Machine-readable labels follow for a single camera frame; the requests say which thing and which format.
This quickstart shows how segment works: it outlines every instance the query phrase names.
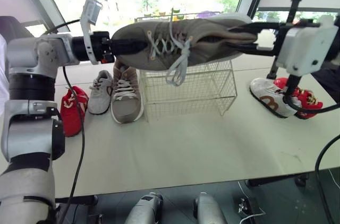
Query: white wire basket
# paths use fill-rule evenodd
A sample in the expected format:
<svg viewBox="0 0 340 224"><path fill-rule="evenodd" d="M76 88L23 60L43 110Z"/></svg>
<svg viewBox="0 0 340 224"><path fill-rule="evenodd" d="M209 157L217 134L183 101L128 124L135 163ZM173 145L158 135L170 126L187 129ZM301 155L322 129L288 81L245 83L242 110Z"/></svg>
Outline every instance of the white wire basket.
<svg viewBox="0 0 340 224"><path fill-rule="evenodd" d="M167 84L165 74L140 71L144 114L148 121L207 112L222 116L237 96L231 61L188 67L185 81L179 87Z"/></svg>

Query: black cable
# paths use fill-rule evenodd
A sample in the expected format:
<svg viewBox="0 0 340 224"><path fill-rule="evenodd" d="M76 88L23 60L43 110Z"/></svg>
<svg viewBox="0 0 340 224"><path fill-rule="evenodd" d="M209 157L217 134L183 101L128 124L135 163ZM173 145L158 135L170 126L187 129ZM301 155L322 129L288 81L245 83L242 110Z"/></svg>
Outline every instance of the black cable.
<svg viewBox="0 0 340 224"><path fill-rule="evenodd" d="M74 220L75 220L75 214L77 213L77 209L78 209L78 204L76 205L75 209L74 209L74 214L73 214L73 219L72 219L72 222L71 224L75 224Z"/></svg>
<svg viewBox="0 0 340 224"><path fill-rule="evenodd" d="M84 150L85 150L85 131L84 131L84 120L83 118L81 117L81 110L80 110L80 105L79 105L79 102L78 102L78 98L77 98L77 94L74 92L70 82L69 82L69 79L67 78L67 75L66 75L66 69L65 69L65 66L63 66L63 73L64 73L64 77L65 77L65 80L72 92L72 94L74 95L74 98L75 98L75 102L76 102L76 109L78 111L78 115L79 115L79 118L80 118L80 127L81 127L81 135L82 135L82 145L81 145L81 153L80 153L80 158L79 158L79 163L78 163L78 166L76 168L76 172L75 172L75 175L74 175L74 180L73 180L73 185L72 185L72 189L71 189L71 192L70 192L70 197L67 201L67 205L66 205L66 208L65 210L63 211L63 214L59 220L59 224L63 224L63 221L65 219L65 216L67 214L67 211L69 210L70 208L70 204L71 204L71 200L72 200L72 197L73 197L73 194L74 194L74 190L75 190L75 186L77 184L77 180L78 180L78 175L79 175L79 171L80 171L80 167L81 167L81 164L83 162L83 157L84 157Z"/></svg>
<svg viewBox="0 0 340 224"><path fill-rule="evenodd" d="M50 34L50 33L54 32L54 31L56 31L58 28L61 28L61 27L63 27L63 26L67 26L67 25L69 25L69 24L76 23L76 22L79 22L79 21L80 21L80 19L77 19L77 20L68 21L68 22L65 22L65 23L63 23L63 24L60 24L60 25L58 25L58 26L55 26L54 28L51 28L51 29L46 30L46 31L42 34L42 36L43 36L43 35Z"/></svg>
<svg viewBox="0 0 340 224"><path fill-rule="evenodd" d="M325 107L323 109L315 109L315 110L303 109L303 108L296 106L293 103L292 96L287 96L287 95L284 96L284 102L287 103L294 110L301 111L301 112L306 113L306 114L322 114L322 113L326 113L328 111L333 111L337 108L340 108L340 103L337 103L335 105L328 106L328 107Z"/></svg>
<svg viewBox="0 0 340 224"><path fill-rule="evenodd" d="M321 160L322 160L323 156L325 155L326 151L332 146L332 144L334 144L339 139L340 139L340 135L336 136L329 143L326 144L326 146L321 150L321 152L320 152L320 154L317 158L317 162L315 164L315 175L316 175L316 179L317 179L317 186L318 186L318 189L319 189L322 206L324 207L324 211L325 211L325 214L326 214L326 217L327 217L329 224L335 224L335 223L334 223L334 220L332 218L332 215L330 214L328 203L326 201L325 192L324 192L324 189L322 188L322 185L321 185L319 168L320 168Z"/></svg>
<svg viewBox="0 0 340 224"><path fill-rule="evenodd" d="M57 116L58 116L58 120L63 121L62 115L60 114L58 109L57 109Z"/></svg>

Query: beige sneaker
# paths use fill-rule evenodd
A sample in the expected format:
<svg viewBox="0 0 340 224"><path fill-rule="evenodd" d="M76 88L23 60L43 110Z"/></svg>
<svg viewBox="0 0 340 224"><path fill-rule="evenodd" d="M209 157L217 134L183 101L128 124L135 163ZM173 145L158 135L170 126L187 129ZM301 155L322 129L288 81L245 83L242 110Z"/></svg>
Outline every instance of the beige sneaker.
<svg viewBox="0 0 340 224"><path fill-rule="evenodd" d="M143 114L136 69L116 60L113 68L111 114L118 123L135 122Z"/></svg>
<svg viewBox="0 0 340 224"><path fill-rule="evenodd" d="M148 46L142 51L117 55L117 59L141 70L168 70L167 82L180 85L188 66L230 59L240 54L226 43L255 42L256 35L229 32L232 27L248 23L251 19L243 14L171 22L143 21L119 29L112 38L134 38L147 42Z"/></svg>

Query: white table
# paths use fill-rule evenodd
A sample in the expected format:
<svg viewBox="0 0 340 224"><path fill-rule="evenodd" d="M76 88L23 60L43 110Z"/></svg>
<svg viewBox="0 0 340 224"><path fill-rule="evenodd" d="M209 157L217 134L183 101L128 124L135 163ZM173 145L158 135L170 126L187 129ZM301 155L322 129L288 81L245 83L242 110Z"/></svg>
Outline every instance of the white table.
<svg viewBox="0 0 340 224"><path fill-rule="evenodd" d="M324 145L340 133L340 112L309 120L280 119L249 94L249 83L265 77L272 58L243 55L233 61L238 97L221 117L194 114L148 123L117 124L110 112L86 114L86 150L75 196L302 173L314 169ZM68 67L72 84L88 93L98 71L112 64ZM287 76L279 70L279 76ZM62 73L56 101L67 91ZM325 106L334 101L311 75L301 80ZM340 166L340 146L324 156L321 168ZM66 151L54 161L56 197L67 197L81 151L81 135L66 138ZM0 170L6 168L0 158Z"/></svg>

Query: white sneaker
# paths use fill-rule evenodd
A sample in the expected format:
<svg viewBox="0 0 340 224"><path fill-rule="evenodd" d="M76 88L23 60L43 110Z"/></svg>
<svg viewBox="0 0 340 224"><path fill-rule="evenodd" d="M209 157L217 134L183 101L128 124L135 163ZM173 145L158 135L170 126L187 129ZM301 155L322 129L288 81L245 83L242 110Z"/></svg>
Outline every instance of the white sneaker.
<svg viewBox="0 0 340 224"><path fill-rule="evenodd" d="M112 76L110 73L106 70L100 71L90 89L92 91L88 103L89 112L92 114L105 113L110 106L112 94Z"/></svg>
<svg viewBox="0 0 340 224"><path fill-rule="evenodd" d="M265 78L256 78L250 83L250 93L269 111L280 118L293 116L297 111L291 108L283 101L284 92L278 86L273 84L273 80ZM296 106L301 107L301 102L292 98Z"/></svg>

